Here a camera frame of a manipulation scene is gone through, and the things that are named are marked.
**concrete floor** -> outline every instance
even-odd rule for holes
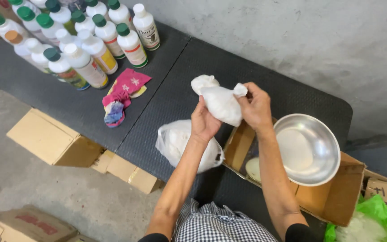
[[[145,195],[111,174],[44,163],[6,136],[29,109],[0,91],[0,211],[32,204],[100,242],[140,239],[162,191]]]

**green plastic bag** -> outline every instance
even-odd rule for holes
[[[356,211],[376,220],[387,231],[387,206],[381,196],[375,195],[368,200],[364,200],[362,196],[359,196]],[[335,242],[335,227],[334,224],[328,223],[324,242]]]

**person's left hand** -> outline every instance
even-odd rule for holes
[[[200,95],[200,100],[196,105],[195,110],[191,115],[192,119],[192,134],[191,137],[208,143],[212,137],[218,132],[222,122],[209,112],[204,101],[204,97]]]

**hand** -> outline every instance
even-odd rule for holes
[[[245,83],[244,86],[249,91],[247,96],[236,97],[244,120],[256,133],[273,128],[270,96],[253,82]]]
[[[201,95],[195,110],[191,115],[191,138],[208,143],[218,132],[222,122],[212,116],[206,107],[204,97]]]

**white bottle cap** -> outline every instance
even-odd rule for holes
[[[85,44],[93,44],[95,43],[94,37],[88,30],[80,30],[77,33],[77,37]]]
[[[73,42],[71,34],[68,33],[68,31],[64,28],[57,30],[55,33],[55,36],[58,39],[58,41],[61,41],[61,43],[68,44]]]
[[[138,16],[139,18],[146,16],[146,9],[144,9],[143,4],[137,3],[134,5],[132,9],[134,10],[135,15]]]
[[[25,46],[30,52],[35,54],[40,54],[44,51],[44,46],[36,38],[27,39]]]
[[[83,51],[77,45],[73,43],[69,43],[64,48],[64,53],[67,55],[68,58],[77,59],[80,56],[82,56]]]

